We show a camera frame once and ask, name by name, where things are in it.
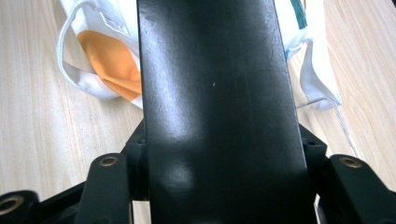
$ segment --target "wooden table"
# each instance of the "wooden table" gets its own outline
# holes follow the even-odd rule
[[[331,63],[344,99],[340,110],[351,140],[396,190],[396,8],[390,0],[325,0],[324,6]],[[143,118],[122,99],[100,101],[66,82],[55,61],[64,20],[56,0],[0,2],[0,194],[32,189],[44,200],[82,182],[91,161],[119,152]],[[91,69],[72,32],[65,58]],[[297,75],[302,59],[301,53],[289,63],[297,103],[305,101]],[[339,129],[330,119],[333,112],[309,113],[302,119],[320,136]],[[136,218],[148,223],[148,205],[136,209]]]

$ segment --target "teal stripe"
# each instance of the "teal stripe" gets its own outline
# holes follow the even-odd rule
[[[307,23],[306,23],[306,16],[305,16],[303,4],[301,4],[301,0],[290,0],[290,1],[291,4],[293,5],[294,13],[296,14],[298,27],[300,28],[300,30],[304,29],[305,26],[307,26]]]

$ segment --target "black rectangular object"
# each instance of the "black rectangular object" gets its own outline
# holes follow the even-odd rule
[[[273,0],[138,0],[153,223],[315,223]]]

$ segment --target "orange fabric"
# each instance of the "orange fabric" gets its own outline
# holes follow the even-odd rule
[[[96,74],[111,90],[128,101],[142,94],[140,72],[120,40],[88,30],[77,38]]]

